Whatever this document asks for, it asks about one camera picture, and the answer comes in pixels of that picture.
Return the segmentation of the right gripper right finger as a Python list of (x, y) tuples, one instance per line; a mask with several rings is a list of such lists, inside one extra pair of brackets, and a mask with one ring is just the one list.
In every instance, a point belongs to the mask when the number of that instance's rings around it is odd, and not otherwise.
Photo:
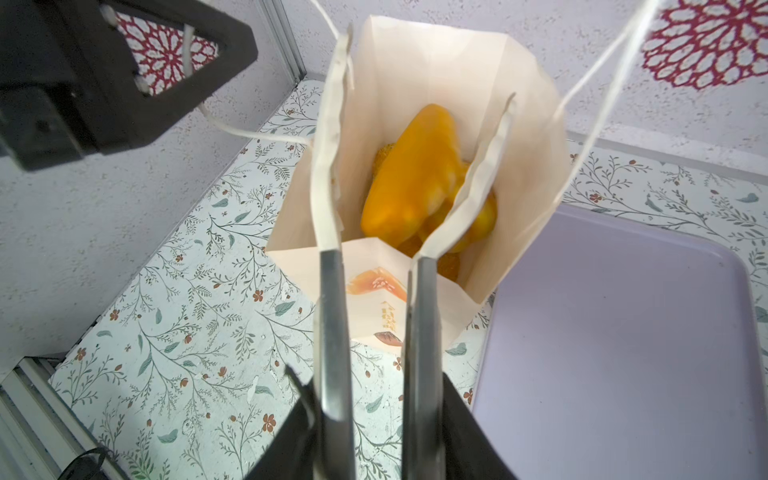
[(463, 236), (480, 212), (502, 162), (516, 116), (515, 96), (507, 100), (495, 135), (478, 150), (452, 209), (412, 259), (408, 276), (406, 343), (403, 354), (404, 405), (402, 477), (443, 479), (442, 330), (437, 261)]

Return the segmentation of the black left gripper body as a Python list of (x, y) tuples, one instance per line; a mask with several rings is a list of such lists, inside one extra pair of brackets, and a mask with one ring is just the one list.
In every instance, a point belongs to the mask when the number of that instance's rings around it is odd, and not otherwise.
[(75, 104), (79, 54), (52, 4), (1, 3), (1, 154), (25, 171), (97, 151)]

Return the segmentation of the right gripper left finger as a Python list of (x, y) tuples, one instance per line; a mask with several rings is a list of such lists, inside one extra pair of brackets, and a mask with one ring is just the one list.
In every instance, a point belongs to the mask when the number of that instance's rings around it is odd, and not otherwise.
[(350, 336), (336, 209), (340, 194), (335, 181), (351, 40), (351, 29), (337, 37), (311, 154), (310, 210), (319, 254), (319, 297), (313, 324), (316, 479), (356, 477)]

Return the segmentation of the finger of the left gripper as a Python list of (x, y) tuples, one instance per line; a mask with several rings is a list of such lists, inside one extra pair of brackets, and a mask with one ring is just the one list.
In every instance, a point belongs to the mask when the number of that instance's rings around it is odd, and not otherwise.
[(53, 98), (76, 150), (157, 140), (258, 58), (252, 28), (202, 1), (38, 1), (64, 62)]

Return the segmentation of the yellow elongated bread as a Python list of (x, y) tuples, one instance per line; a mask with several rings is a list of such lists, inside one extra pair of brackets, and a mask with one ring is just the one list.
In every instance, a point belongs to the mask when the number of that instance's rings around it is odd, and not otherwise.
[[(467, 170), (469, 169), (469, 166), (470, 164), (468, 162), (465, 162), (465, 161), (460, 162), (457, 184), (454, 188), (453, 193), (444, 201), (444, 203), (433, 215), (428, 217), (422, 223), (422, 225), (420, 226), (417, 232), (417, 236), (421, 241), (425, 241), (428, 238), (428, 236), (438, 226), (440, 226), (444, 222), (445, 218), (447, 217), (447, 214), (450, 211), (450, 208), (453, 206), (453, 202), (456, 198), (456, 195), (460, 187), (464, 183), (464, 179), (465, 179)], [(497, 214), (498, 214), (497, 199), (496, 199), (494, 189), (491, 189), (486, 197), (486, 200), (480, 212), (475, 217), (473, 223), (470, 225), (468, 230), (463, 234), (463, 236), (452, 246), (452, 248), (449, 250), (449, 253), (452, 253), (452, 254), (461, 253), (462, 251), (466, 250), (471, 244), (486, 238), (495, 227)]]

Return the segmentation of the orange round bread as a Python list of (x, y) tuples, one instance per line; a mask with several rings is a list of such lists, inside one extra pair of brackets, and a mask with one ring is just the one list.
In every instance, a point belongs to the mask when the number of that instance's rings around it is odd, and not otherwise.
[(460, 146), (451, 113), (437, 104), (413, 118), (382, 162), (364, 204), (365, 236), (397, 247), (454, 191)]

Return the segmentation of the white paper bag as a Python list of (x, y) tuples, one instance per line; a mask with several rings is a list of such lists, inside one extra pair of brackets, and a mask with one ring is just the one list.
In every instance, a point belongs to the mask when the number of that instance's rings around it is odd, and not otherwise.
[(339, 33), (267, 245), (315, 344), (450, 345), (580, 167), (560, 93), (511, 36), (386, 16)]

